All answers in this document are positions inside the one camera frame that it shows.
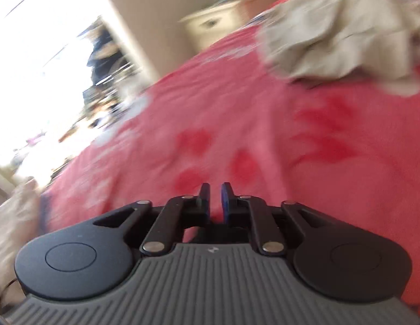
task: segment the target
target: logo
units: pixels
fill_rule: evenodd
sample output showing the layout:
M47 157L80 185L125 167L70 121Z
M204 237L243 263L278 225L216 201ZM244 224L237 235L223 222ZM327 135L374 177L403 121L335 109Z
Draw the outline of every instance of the logo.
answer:
M207 249L210 253L216 253L218 250L219 250L219 248L218 247L213 247L213 248L209 248L209 249Z

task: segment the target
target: pillow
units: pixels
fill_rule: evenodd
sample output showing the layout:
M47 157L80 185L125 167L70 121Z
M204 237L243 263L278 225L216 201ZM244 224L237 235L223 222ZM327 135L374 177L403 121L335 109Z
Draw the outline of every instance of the pillow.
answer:
M16 304L25 298L18 282L4 289L15 279L14 261L18 251L38 235L39 199L37 182L30 178L0 206L0 295L3 293L0 306Z

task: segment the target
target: pink bedspread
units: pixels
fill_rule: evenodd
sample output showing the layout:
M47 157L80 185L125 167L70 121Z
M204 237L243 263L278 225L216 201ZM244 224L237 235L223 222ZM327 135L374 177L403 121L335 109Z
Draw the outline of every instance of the pink bedspread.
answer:
M256 28L163 78L141 115L84 150L52 185L49 229L138 199L162 205L202 182L221 220L228 181L238 194L296 200L400 243L413 260L404 300L419 305L420 93L288 84L260 63Z

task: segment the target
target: beige cloth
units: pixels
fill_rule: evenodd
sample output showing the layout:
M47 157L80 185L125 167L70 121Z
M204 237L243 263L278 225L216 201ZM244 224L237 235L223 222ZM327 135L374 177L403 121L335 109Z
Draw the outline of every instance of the beige cloth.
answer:
M289 0L260 30L265 60L293 78L334 80L362 69L408 77L420 11L399 0Z
M11 198L0 206L0 294L15 279L14 261L18 251L37 237L39 193L35 179L19 185ZM3 294L2 304L16 304L25 298L18 282Z

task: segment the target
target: beige wall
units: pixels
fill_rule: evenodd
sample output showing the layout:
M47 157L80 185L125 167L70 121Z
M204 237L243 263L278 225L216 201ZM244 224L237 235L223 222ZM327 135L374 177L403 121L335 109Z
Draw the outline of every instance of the beige wall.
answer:
M111 0L159 76L194 55L179 19L207 0Z
M127 43L139 43L140 47L134 49L146 55L148 64L153 66L150 73L153 78L158 78L194 56L179 19L217 0L111 1L128 30L125 32Z
M160 79L160 74L148 59L135 35L117 11L110 0L101 0L104 3L102 8L103 21L106 23L109 32L120 45L127 58L135 65L139 65L144 79L149 83L154 83Z

